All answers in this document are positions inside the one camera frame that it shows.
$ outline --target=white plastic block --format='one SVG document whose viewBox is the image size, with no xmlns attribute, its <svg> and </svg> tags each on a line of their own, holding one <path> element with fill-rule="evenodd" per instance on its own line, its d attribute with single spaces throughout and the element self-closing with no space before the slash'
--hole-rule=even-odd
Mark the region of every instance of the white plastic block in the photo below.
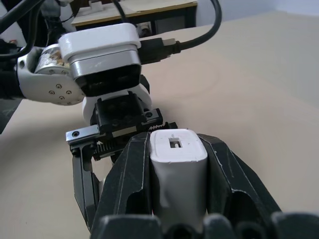
<svg viewBox="0 0 319 239">
<path fill-rule="evenodd" d="M 75 55 L 124 45 L 141 47 L 136 28 L 130 23 L 71 32 L 59 39 L 61 55 L 65 62 Z"/>
<path fill-rule="evenodd" d="M 207 152 L 188 129 L 163 129 L 151 134 L 153 211 L 166 232 L 184 223 L 198 232 L 206 213 Z"/>
</svg>

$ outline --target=beige table surface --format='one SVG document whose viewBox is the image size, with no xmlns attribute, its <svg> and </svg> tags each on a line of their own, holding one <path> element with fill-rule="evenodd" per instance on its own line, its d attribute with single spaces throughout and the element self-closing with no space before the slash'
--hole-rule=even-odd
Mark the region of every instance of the beige table surface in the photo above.
<svg viewBox="0 0 319 239">
<path fill-rule="evenodd" d="M 197 0 L 126 0 L 120 2 L 127 17 L 146 15 L 173 9 L 197 6 Z M 90 7 L 82 7 L 72 21 L 73 26 L 83 26 L 120 19 L 113 3 L 103 5 L 103 11 L 90 13 Z"/>
<path fill-rule="evenodd" d="M 224 140 L 285 211 L 319 208 L 318 28 L 318 17 L 281 12 L 230 21 L 209 42 L 143 67 L 165 119 Z M 0 238 L 88 238 L 64 142 L 83 125 L 80 105 L 21 103 L 0 136 Z"/>
</svg>

